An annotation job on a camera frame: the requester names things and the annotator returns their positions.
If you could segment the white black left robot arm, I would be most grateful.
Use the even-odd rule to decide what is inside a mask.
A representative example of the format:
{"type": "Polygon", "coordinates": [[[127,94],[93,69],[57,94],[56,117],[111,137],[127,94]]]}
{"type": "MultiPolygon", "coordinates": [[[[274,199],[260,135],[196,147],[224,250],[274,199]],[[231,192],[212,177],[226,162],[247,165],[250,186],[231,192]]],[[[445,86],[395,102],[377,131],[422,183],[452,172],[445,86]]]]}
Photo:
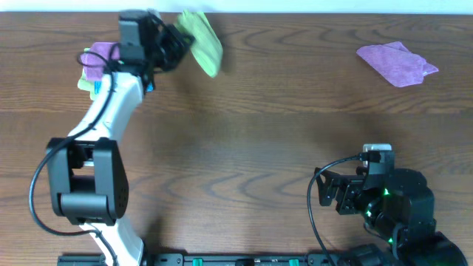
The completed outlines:
{"type": "Polygon", "coordinates": [[[80,64],[102,71],[101,90],[83,120],[54,137],[39,168],[48,170],[52,209],[92,234],[104,252],[99,265],[144,265],[143,240],[125,213],[129,183],[119,142],[154,75],[175,69],[196,38],[145,10],[119,14],[120,41],[106,52],[86,50],[80,64]]]}

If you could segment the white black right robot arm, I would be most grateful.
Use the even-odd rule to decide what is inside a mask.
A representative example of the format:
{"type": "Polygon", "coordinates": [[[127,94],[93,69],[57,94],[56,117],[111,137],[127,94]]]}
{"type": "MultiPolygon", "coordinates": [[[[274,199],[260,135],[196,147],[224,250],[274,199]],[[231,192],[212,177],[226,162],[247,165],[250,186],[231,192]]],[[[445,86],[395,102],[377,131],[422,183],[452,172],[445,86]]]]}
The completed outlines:
{"type": "Polygon", "coordinates": [[[337,202],[341,215],[360,214],[364,228],[383,239],[376,245],[352,248],[330,265],[466,265],[460,248],[436,229],[435,197],[419,171],[395,167],[391,150],[362,151],[315,168],[308,185],[316,187],[319,203],[337,202]]]}

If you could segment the green microfiber cloth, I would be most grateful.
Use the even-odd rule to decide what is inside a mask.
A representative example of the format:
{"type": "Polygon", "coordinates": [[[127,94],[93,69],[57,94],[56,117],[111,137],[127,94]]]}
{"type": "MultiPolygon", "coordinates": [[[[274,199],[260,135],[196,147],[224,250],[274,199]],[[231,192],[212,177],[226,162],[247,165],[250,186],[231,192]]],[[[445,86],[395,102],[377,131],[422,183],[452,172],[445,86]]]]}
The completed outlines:
{"type": "Polygon", "coordinates": [[[223,48],[205,13],[184,10],[174,26],[181,33],[194,37],[191,53],[195,61],[206,75],[215,78],[220,71],[223,48]]]}

